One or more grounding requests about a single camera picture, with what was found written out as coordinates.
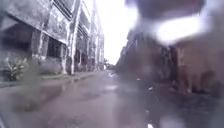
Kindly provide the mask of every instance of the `old building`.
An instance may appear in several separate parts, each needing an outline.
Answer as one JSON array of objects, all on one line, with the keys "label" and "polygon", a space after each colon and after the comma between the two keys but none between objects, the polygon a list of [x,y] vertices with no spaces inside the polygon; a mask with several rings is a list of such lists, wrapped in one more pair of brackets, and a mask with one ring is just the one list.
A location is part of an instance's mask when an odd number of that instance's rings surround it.
[{"label": "old building", "polygon": [[[55,72],[70,74],[86,71],[88,64],[99,68],[95,65],[99,57],[89,50],[103,56],[104,37],[95,0],[1,0],[1,3],[1,61],[13,55],[30,57]],[[97,42],[101,44],[92,48]]]},{"label": "old building", "polygon": [[122,49],[117,71],[140,76],[151,76],[154,80],[169,79],[168,48],[143,33],[130,31],[127,45]]}]

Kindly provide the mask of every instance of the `wet road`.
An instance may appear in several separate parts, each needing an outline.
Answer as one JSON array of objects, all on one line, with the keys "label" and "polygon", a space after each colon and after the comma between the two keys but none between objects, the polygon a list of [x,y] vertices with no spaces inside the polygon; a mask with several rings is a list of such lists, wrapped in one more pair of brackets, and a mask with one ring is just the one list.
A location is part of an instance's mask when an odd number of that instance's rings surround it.
[{"label": "wet road", "polygon": [[[224,124],[223,103],[207,96],[180,95],[147,77],[130,80],[109,71],[68,83],[57,98],[24,112],[13,109],[15,92],[7,90],[0,92],[0,110],[10,128],[217,128]],[[35,95],[29,92],[28,99]],[[44,97],[38,94],[35,99]]]}]

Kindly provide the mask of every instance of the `pavement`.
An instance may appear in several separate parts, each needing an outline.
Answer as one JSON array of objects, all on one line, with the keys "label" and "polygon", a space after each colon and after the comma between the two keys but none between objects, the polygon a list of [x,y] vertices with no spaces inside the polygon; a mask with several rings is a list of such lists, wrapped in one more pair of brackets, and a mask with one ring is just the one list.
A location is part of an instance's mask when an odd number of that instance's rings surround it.
[{"label": "pavement", "polygon": [[0,90],[10,128],[219,128],[224,106],[209,96],[182,95],[149,78],[110,71],[61,86]]},{"label": "pavement", "polygon": [[[63,84],[65,82],[75,82],[82,79],[86,79],[91,77],[98,71],[94,72],[76,72],[74,75],[46,75],[46,76],[34,76],[35,79],[31,80],[31,83],[35,83],[35,85],[58,85]],[[0,88],[5,87],[15,87],[20,85],[26,85],[27,83],[24,81],[0,81]]]}]

